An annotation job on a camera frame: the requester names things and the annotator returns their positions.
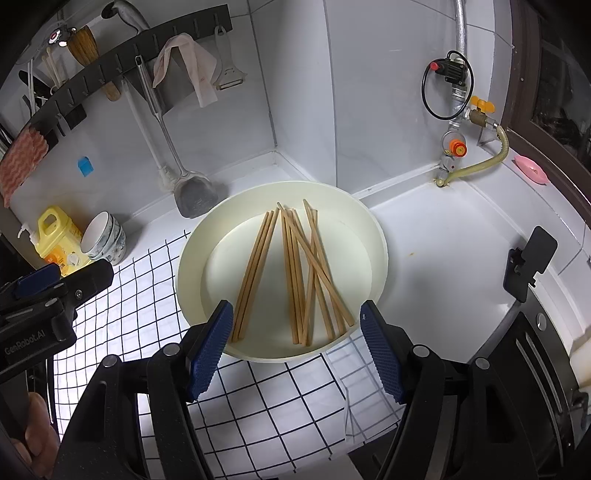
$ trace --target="black hook rail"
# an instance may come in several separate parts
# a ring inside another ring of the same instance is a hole
[[[217,25],[223,26],[226,31],[232,29],[228,5],[199,10],[141,32],[101,55],[62,85],[35,113],[30,125],[42,135],[47,135],[58,124],[60,117],[81,105],[89,95],[136,69],[137,55],[142,55],[145,61],[152,60],[170,38],[188,33],[194,40],[199,40],[213,35]]]

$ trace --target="metal screw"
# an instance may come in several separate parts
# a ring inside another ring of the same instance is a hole
[[[177,353],[179,353],[181,350],[181,348],[179,347],[179,345],[177,343],[169,343],[168,345],[165,345],[164,348],[162,349],[162,351],[164,352],[164,355],[166,356],[174,356]]]
[[[113,365],[115,365],[117,363],[117,355],[107,355],[106,357],[103,358],[102,364],[103,367],[112,367]]]
[[[546,330],[546,326],[548,325],[546,315],[544,315],[543,313],[539,313],[535,318],[535,323],[542,332]]]
[[[416,347],[413,348],[413,353],[416,356],[419,356],[421,358],[425,358],[425,357],[429,356],[429,349],[424,345],[417,345]]]
[[[480,368],[480,370],[488,370],[491,366],[488,360],[482,357],[477,358],[475,364],[478,368]]]

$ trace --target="blue gripper pad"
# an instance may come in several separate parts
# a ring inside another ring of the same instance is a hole
[[[197,400],[200,394],[207,391],[212,382],[213,374],[230,337],[233,318],[232,304],[222,301],[207,322],[211,324],[207,325],[209,331],[191,362],[191,382],[187,387],[187,393],[193,400]]]
[[[400,360],[390,347],[385,330],[388,324],[384,321],[375,304],[368,300],[361,305],[359,312],[361,331],[368,344],[369,353],[374,360],[384,390],[400,402],[404,396],[401,379]]]

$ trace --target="yellow valve handle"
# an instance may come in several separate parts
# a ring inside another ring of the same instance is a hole
[[[470,103],[476,107],[476,109],[482,113],[494,113],[495,105],[492,102],[487,102],[476,95],[472,95]]]

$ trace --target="metal ladle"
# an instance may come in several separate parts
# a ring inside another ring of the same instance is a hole
[[[196,218],[204,215],[219,201],[216,189],[205,175],[198,171],[188,171],[178,157],[177,149],[174,148],[173,140],[166,129],[164,123],[163,109],[158,98],[157,91],[152,87],[152,78],[145,66],[144,59],[141,55],[136,56],[135,64],[138,66],[139,78],[142,83],[144,95],[150,112],[156,117],[164,138],[168,143],[170,152],[174,157],[181,172],[180,177],[174,183],[174,200],[177,203],[178,211],[185,218]]]

